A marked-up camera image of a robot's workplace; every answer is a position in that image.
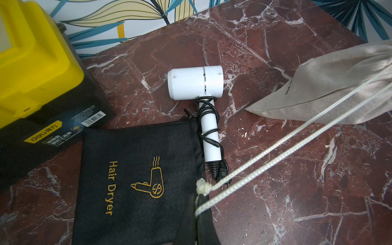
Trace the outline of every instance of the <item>yellow toolbox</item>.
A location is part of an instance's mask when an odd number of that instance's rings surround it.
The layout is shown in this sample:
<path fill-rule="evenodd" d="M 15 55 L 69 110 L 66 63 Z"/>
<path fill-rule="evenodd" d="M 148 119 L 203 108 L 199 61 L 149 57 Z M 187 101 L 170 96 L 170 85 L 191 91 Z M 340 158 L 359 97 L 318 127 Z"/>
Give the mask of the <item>yellow toolbox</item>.
<path fill-rule="evenodd" d="M 53 19 L 0 0 L 0 189 L 114 117 Z"/>

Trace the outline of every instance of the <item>leaf pattern wallpaper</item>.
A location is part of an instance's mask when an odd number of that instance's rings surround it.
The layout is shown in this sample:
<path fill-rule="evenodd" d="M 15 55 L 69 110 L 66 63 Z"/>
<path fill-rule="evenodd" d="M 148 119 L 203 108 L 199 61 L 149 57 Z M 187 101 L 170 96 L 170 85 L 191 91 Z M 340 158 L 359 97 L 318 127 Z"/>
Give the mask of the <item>leaf pattern wallpaper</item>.
<path fill-rule="evenodd" d="M 392 0 L 313 0 L 366 42 L 392 37 Z"/>
<path fill-rule="evenodd" d="M 227 0 L 34 0 L 81 58 L 182 20 Z M 392 0 L 312 0 L 366 42 L 392 37 Z"/>

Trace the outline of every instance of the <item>barcode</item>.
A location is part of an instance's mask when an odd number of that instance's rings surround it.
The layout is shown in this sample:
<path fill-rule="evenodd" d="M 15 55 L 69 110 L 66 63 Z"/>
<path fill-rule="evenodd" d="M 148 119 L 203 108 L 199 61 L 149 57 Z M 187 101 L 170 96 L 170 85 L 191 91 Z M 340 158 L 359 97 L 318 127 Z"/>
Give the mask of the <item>barcode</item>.
<path fill-rule="evenodd" d="M 80 124 L 82 124 L 83 126 L 88 127 L 88 126 L 91 126 L 93 123 L 95 123 L 96 121 L 98 121 L 99 119 L 101 119 L 104 116 L 106 116 L 105 113 L 103 113 L 102 111 L 98 111 L 97 113 L 95 113 L 94 115 L 90 116 L 88 119 L 84 120 Z"/>

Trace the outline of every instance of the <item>coiled cord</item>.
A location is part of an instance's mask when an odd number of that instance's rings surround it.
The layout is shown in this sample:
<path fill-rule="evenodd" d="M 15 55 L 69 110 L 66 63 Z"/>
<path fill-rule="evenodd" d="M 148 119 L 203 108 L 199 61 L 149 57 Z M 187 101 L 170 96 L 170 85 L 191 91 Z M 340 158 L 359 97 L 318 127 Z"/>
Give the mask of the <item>coiled cord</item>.
<path fill-rule="evenodd" d="M 213 132 L 218 132 L 220 129 L 211 129 L 203 134 L 201 130 L 201 118 L 207 114 L 214 114 L 216 117 L 216 122 L 219 122 L 219 112 L 216 110 L 215 106 L 211 104 L 212 100 L 216 100 L 216 97 L 214 96 L 202 96 L 197 98 L 196 103 L 202 103 L 203 105 L 199 108 L 199 111 L 197 113 L 197 124 L 198 124 L 198 134 L 199 137 L 206 141 L 207 143 L 219 147 L 221 151 L 221 156 L 222 160 L 220 161 L 213 161 L 213 162 L 207 162 L 210 168 L 210 173 L 212 177 L 219 182 L 222 178 L 226 177 L 229 173 L 229 166 L 227 165 L 227 161 L 224 158 L 224 150 L 223 146 L 215 140 L 212 140 L 210 138 L 207 138 L 206 136 L 213 133 Z"/>

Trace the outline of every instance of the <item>marble countertop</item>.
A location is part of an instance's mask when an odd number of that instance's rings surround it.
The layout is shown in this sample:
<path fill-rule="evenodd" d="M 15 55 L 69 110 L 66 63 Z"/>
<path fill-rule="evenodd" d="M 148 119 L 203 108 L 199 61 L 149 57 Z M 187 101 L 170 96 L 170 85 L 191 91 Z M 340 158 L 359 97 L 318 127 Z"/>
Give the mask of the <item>marble countertop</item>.
<path fill-rule="evenodd" d="M 178 120 L 184 108 L 195 113 L 194 102 L 169 98 L 167 72 L 222 65 L 225 90 L 215 105 L 234 169 L 303 123 L 259 117 L 247 105 L 307 60 L 361 43 L 308 0 L 231 0 L 83 62 L 116 112 L 110 129 Z M 310 125 L 264 161 L 320 127 Z M 391 244 L 391 138 L 390 113 L 332 127 L 212 209 L 222 244 Z M 0 244 L 71 243 L 81 146 L 0 193 Z"/>

